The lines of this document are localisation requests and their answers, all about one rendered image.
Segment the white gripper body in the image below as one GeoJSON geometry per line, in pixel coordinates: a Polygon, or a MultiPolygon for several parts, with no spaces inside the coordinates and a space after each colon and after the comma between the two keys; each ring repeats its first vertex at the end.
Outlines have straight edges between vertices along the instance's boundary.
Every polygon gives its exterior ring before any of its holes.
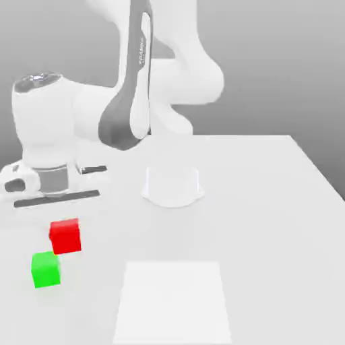
{"type": "Polygon", "coordinates": [[[77,218],[102,204],[97,189],[20,199],[13,203],[12,216],[16,218],[77,218]]]}

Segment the small green cube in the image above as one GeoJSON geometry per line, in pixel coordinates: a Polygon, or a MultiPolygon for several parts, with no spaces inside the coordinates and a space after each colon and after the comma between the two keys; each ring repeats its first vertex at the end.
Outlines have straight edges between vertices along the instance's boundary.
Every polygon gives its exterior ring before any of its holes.
{"type": "Polygon", "coordinates": [[[52,251],[35,253],[32,256],[31,273],[35,288],[61,283],[59,258],[52,251]]]}

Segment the small red cube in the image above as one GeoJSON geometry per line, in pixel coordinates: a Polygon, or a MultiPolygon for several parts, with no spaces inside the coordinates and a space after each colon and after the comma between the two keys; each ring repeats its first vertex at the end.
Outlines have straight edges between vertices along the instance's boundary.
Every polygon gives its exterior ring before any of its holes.
{"type": "Polygon", "coordinates": [[[49,239],[55,255],[81,251],[79,220],[72,218],[51,222],[49,239]]]}

